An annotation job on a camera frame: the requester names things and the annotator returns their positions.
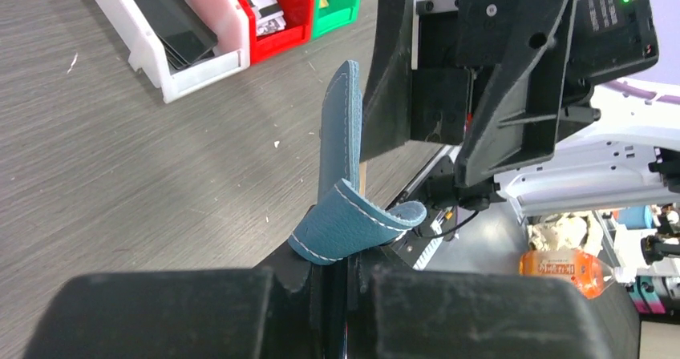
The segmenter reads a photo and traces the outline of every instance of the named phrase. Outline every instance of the red bin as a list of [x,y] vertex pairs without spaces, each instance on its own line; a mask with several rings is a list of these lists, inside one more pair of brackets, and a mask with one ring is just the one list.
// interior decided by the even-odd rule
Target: red bin
[[277,0],[283,10],[285,30],[257,37],[257,20],[248,0],[238,0],[249,20],[250,63],[255,65],[308,42],[312,37],[314,0]]

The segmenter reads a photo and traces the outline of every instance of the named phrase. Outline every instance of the orange soda bottle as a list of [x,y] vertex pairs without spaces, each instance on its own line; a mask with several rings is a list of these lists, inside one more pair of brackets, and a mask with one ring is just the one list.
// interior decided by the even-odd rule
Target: orange soda bottle
[[520,274],[556,277],[571,282],[588,299],[600,296],[613,283],[634,283],[637,269],[611,268],[580,249],[529,251],[520,260]]

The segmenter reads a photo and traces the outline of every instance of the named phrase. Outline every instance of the folded blue leather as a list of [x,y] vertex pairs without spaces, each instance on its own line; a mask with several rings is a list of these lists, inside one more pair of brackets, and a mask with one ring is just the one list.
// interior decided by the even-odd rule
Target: folded blue leather
[[386,212],[359,195],[361,130],[358,64],[348,61],[335,72],[323,102],[318,203],[288,239],[312,263],[332,264],[385,244],[422,223],[427,214],[418,202]]

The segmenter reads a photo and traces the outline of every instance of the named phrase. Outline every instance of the bottle cap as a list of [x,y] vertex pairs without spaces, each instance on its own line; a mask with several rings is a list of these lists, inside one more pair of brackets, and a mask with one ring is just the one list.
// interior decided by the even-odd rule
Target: bottle cap
[[635,283],[638,277],[638,269],[635,267],[615,267],[613,269],[614,280],[618,283]]

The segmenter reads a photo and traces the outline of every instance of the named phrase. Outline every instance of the green bin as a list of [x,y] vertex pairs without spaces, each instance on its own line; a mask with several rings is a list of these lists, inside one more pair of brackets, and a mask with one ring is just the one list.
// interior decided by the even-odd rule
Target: green bin
[[314,0],[312,39],[357,21],[361,0],[328,0],[326,8],[319,8],[321,0]]

